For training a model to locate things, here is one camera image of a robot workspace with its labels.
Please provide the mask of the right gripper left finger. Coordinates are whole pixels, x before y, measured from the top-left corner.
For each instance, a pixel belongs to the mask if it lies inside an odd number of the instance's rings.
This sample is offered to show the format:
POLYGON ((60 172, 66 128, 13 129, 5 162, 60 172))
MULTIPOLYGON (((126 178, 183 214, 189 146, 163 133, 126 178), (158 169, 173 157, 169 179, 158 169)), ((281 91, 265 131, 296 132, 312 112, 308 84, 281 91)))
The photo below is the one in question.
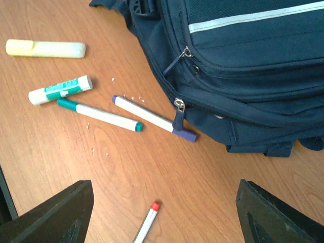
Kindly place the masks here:
POLYGON ((1 226, 1 242, 84 242, 94 206, 91 180, 79 180, 1 226))

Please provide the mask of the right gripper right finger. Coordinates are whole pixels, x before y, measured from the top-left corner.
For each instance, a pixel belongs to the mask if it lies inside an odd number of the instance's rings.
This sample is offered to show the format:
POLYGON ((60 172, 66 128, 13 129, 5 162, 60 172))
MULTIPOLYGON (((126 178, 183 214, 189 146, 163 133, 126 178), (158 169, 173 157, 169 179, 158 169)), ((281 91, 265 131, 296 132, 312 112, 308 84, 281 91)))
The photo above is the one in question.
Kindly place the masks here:
POLYGON ((236 207, 245 242, 323 242, 323 225, 252 181, 240 181, 236 207))

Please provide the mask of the navy blue backpack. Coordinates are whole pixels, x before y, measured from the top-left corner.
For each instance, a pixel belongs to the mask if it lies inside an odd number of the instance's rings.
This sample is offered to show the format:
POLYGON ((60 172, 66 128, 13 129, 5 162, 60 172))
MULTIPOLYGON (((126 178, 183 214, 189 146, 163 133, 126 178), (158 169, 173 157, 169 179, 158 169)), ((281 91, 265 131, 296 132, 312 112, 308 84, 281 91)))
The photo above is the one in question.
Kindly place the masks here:
POLYGON ((323 1, 92 1, 118 11, 184 121, 228 152, 323 150, 323 1))

